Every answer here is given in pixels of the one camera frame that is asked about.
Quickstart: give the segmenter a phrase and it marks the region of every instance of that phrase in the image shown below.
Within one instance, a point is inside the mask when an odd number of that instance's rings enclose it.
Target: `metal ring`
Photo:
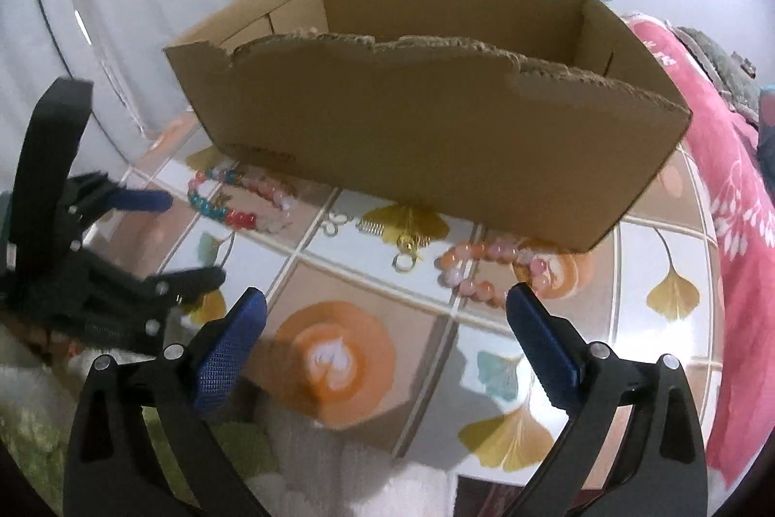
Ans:
[[[410,266],[402,266],[398,263],[398,257],[408,257],[412,261],[412,265]],[[413,269],[415,269],[415,266],[417,265],[417,256],[416,255],[409,255],[406,252],[400,252],[395,257],[393,257],[393,269],[396,272],[400,272],[401,274],[406,274],[409,272],[412,272]]]
[[[339,225],[330,220],[323,222],[323,234],[327,237],[336,237],[339,234]]]

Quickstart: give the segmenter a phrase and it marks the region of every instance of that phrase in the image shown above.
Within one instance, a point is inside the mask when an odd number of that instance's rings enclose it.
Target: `table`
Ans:
[[[222,260],[230,230],[196,215],[186,200],[192,167],[233,164],[208,148],[195,115],[182,113],[125,176],[132,187],[173,193],[172,209],[111,215],[97,225],[92,247],[141,276]],[[567,417],[549,404],[502,309],[444,287],[435,263],[456,242],[513,238],[545,252],[552,273],[545,306],[587,341],[602,340],[632,360],[651,362],[667,352],[681,359],[708,439],[721,380],[723,297],[707,193],[684,148],[588,254],[441,216],[447,238],[422,248],[410,273],[391,265],[395,245],[358,228],[365,213],[390,201],[278,178],[297,197],[290,223],[274,235],[239,232],[220,295],[177,317],[170,340],[185,341],[246,287],[258,287],[270,313],[243,372],[249,380],[395,456],[524,485]],[[279,214],[244,189],[208,182],[200,192],[226,194],[239,210]],[[519,270],[481,261],[470,273],[507,289]],[[617,414],[587,487],[602,486],[628,413]]]

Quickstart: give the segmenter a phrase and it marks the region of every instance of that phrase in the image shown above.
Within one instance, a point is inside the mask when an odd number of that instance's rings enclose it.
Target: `red bead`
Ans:
[[[239,228],[256,228],[256,214],[240,213],[237,216],[236,225]]]

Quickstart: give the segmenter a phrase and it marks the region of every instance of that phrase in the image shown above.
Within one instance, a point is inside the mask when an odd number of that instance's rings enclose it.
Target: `white bead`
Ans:
[[[519,256],[517,257],[517,263],[523,266],[529,266],[534,256],[536,256],[536,254],[530,250],[530,248],[520,250]]]
[[[444,285],[447,287],[457,287],[463,280],[463,271],[460,268],[449,268],[444,273]]]

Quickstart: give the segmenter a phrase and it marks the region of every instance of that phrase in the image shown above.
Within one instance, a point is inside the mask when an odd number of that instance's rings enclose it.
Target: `torn cardboard edge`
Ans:
[[[592,71],[576,69],[562,63],[529,58],[526,55],[505,51],[498,47],[472,38],[443,38],[439,36],[402,36],[396,41],[377,42],[373,36],[357,34],[319,34],[316,31],[298,30],[293,34],[272,34],[262,36],[253,42],[240,45],[229,52],[222,47],[216,47],[224,52],[229,59],[229,65],[237,67],[249,64],[253,55],[262,55],[268,51],[298,51],[311,43],[319,42],[325,45],[331,43],[338,46],[342,57],[352,57],[374,65],[424,64],[433,59],[470,57],[480,55],[485,58],[504,60],[509,63],[514,74],[536,74],[557,82],[590,82],[602,88],[620,90],[630,97],[645,100],[650,104],[689,114],[687,107],[668,100],[649,90],[635,88],[619,79],[601,77]]]

